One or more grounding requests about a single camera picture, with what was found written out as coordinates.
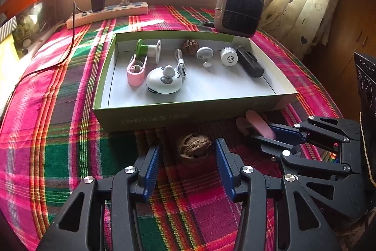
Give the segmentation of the white plug in strip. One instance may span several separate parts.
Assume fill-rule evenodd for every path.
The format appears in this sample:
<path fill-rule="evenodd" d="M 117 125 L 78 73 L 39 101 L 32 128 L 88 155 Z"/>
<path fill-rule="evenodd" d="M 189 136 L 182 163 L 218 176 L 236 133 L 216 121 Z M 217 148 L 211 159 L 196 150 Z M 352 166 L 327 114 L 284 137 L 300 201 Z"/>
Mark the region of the white plug in strip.
<path fill-rule="evenodd" d="M 120 6 L 127 6 L 132 3 L 132 0 L 122 0 Z"/>

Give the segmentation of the white oval mouse device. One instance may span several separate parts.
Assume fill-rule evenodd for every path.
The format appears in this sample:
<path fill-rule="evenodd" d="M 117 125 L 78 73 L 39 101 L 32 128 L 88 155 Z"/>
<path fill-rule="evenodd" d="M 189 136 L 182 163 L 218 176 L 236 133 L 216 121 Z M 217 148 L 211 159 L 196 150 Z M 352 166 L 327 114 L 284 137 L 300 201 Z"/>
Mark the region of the white oval mouse device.
<path fill-rule="evenodd" d="M 155 68 L 149 72 L 146 86 L 154 94 L 173 94 L 182 88 L 180 73 L 170 65 Z"/>

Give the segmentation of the green white spool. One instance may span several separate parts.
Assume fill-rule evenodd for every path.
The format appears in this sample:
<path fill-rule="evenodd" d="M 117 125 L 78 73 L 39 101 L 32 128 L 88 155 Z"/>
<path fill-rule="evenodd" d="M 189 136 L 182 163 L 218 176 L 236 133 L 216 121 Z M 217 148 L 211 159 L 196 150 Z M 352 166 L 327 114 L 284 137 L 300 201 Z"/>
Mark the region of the green white spool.
<path fill-rule="evenodd" d="M 142 39 L 139 39 L 136 44 L 136 56 L 153 58 L 155 63 L 160 61 L 162 41 L 158 40 L 156 44 L 145 44 Z"/>

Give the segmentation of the white ball knob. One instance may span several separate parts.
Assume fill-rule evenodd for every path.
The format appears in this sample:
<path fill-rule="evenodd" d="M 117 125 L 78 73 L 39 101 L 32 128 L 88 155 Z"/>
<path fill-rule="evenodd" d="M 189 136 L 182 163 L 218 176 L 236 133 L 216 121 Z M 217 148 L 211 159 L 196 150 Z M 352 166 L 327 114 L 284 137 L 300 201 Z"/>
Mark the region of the white ball knob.
<path fill-rule="evenodd" d="M 213 57 L 213 50 L 210 47 L 201 47 L 196 51 L 196 58 L 203 63 L 204 68 L 211 67 L 211 58 Z"/>

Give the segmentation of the white round cap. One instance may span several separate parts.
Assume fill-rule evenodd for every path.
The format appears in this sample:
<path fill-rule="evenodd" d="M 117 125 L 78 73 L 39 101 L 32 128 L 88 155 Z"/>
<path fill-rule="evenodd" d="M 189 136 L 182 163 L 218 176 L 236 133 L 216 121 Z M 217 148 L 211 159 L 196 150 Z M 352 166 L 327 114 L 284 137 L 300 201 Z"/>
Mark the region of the white round cap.
<path fill-rule="evenodd" d="M 222 64 L 227 67 L 234 66 L 238 62 L 238 55 L 236 50 L 232 47 L 224 47 L 220 51 L 220 59 Z"/>

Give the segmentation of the striped box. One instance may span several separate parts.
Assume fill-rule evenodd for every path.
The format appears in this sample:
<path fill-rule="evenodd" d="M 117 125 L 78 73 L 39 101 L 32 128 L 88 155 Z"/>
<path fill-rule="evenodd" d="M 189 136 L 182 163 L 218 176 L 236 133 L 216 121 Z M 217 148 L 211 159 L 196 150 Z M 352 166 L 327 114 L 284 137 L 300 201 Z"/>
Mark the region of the striped box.
<path fill-rule="evenodd" d="M 17 17 L 13 16 L 0 27 L 0 43 L 17 28 Z"/>

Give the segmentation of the black charger adapter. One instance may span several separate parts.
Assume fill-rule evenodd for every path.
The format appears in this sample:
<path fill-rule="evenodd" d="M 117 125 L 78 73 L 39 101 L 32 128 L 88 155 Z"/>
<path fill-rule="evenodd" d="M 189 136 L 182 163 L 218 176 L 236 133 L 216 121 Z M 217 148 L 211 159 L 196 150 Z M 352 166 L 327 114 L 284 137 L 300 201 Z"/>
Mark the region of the black charger adapter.
<path fill-rule="evenodd" d="M 105 7 L 105 0 L 90 0 L 92 12 L 100 12 Z"/>

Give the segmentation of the brown walnut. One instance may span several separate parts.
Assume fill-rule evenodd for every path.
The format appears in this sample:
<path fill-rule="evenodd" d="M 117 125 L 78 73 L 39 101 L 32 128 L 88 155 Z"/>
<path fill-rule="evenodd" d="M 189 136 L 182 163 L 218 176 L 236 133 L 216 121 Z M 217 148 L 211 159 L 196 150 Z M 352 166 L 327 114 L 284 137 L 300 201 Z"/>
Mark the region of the brown walnut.
<path fill-rule="evenodd" d="M 200 45 L 196 40 L 187 40 L 183 43 L 181 51 L 186 56 L 195 56 L 199 48 Z"/>
<path fill-rule="evenodd" d="M 178 155 L 186 161 L 202 160 L 211 151 L 212 141 L 208 136 L 189 134 L 180 142 Z"/>

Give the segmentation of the pink clip holder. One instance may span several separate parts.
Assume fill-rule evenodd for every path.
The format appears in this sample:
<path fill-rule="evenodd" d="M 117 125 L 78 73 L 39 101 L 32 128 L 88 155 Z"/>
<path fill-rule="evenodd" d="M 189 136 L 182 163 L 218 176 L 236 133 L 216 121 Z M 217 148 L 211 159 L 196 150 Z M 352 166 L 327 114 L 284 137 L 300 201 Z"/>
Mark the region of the pink clip holder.
<path fill-rule="evenodd" d="M 145 81 L 145 71 L 147 66 L 147 56 L 137 58 L 134 54 L 127 65 L 127 82 L 130 86 L 139 87 Z"/>

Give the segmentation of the grey black small heater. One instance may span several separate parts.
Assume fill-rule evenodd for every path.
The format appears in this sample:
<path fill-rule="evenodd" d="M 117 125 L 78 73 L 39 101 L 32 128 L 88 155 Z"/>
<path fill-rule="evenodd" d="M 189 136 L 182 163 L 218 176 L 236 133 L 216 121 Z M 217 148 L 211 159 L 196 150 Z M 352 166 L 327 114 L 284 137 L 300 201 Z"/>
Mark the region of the grey black small heater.
<path fill-rule="evenodd" d="M 235 36 L 252 37 L 259 25 L 264 0 L 217 0 L 213 22 L 206 27 Z"/>

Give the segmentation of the yellow box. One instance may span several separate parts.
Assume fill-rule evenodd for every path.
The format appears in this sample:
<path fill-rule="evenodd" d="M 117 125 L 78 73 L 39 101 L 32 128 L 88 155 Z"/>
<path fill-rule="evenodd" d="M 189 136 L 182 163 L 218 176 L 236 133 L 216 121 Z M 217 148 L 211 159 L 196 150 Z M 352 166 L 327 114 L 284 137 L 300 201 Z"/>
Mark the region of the yellow box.
<path fill-rule="evenodd" d="M 3 113 L 5 104 L 19 79 L 19 61 L 13 35 L 9 34 L 1 42 L 1 113 Z"/>

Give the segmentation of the black rectangular device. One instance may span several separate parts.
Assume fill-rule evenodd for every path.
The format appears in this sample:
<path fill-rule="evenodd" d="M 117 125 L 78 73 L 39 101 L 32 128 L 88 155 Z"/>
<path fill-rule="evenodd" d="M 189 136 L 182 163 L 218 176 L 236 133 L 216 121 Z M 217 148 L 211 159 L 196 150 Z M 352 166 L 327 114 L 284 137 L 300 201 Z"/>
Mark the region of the black rectangular device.
<path fill-rule="evenodd" d="M 258 63 L 258 60 L 250 52 L 248 52 L 244 47 L 238 47 L 236 49 L 236 54 L 238 56 L 238 62 L 244 68 L 244 70 L 253 78 L 260 78 L 264 73 L 264 69 Z"/>

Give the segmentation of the white green cardboard box tray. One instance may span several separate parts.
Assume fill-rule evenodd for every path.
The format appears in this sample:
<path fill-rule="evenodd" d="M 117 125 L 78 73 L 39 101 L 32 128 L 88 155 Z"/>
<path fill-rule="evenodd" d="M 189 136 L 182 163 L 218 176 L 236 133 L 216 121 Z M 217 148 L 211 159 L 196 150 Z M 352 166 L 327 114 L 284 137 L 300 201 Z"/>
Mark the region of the white green cardboard box tray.
<path fill-rule="evenodd" d="M 133 87 L 128 83 L 127 67 L 138 41 L 161 44 L 160 61 L 147 60 L 146 71 L 152 71 L 176 65 L 175 52 L 189 39 L 211 48 L 213 57 L 211 66 L 205 68 L 195 56 L 185 56 L 187 75 L 178 92 L 160 94 L 145 84 Z M 262 76 L 251 77 L 241 64 L 222 64 L 220 52 L 225 47 L 250 52 L 263 68 Z M 214 32 L 118 32 L 101 70 L 93 112 L 105 131 L 128 131 L 239 117 L 248 110 L 280 110 L 296 94 L 285 74 L 249 38 Z"/>

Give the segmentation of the white power strip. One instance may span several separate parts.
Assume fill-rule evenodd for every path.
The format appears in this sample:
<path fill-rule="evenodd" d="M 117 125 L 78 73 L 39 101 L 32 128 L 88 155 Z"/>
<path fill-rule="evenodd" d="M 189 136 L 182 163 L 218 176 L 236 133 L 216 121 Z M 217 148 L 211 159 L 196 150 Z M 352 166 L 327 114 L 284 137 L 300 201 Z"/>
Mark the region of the white power strip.
<path fill-rule="evenodd" d="M 107 6 L 98 12 L 78 12 L 74 15 L 74 17 L 70 16 L 70 18 L 68 18 L 66 21 L 66 27 L 68 29 L 72 29 L 73 20 L 76 26 L 81 26 L 123 16 L 147 15 L 148 12 L 149 5 L 146 2 Z"/>

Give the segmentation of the pink shoehorn piece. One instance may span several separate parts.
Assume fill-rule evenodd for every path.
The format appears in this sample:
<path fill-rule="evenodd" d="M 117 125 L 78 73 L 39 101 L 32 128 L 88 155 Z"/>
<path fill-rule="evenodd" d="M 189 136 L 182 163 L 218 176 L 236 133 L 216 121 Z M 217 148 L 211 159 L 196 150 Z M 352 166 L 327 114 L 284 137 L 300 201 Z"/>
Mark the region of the pink shoehorn piece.
<path fill-rule="evenodd" d="M 277 138 L 271 127 L 254 110 L 248 110 L 245 114 L 245 117 L 236 119 L 235 123 L 238 130 L 244 136 L 248 136 L 251 134 L 251 132 L 254 132 L 255 134 L 265 138 Z"/>

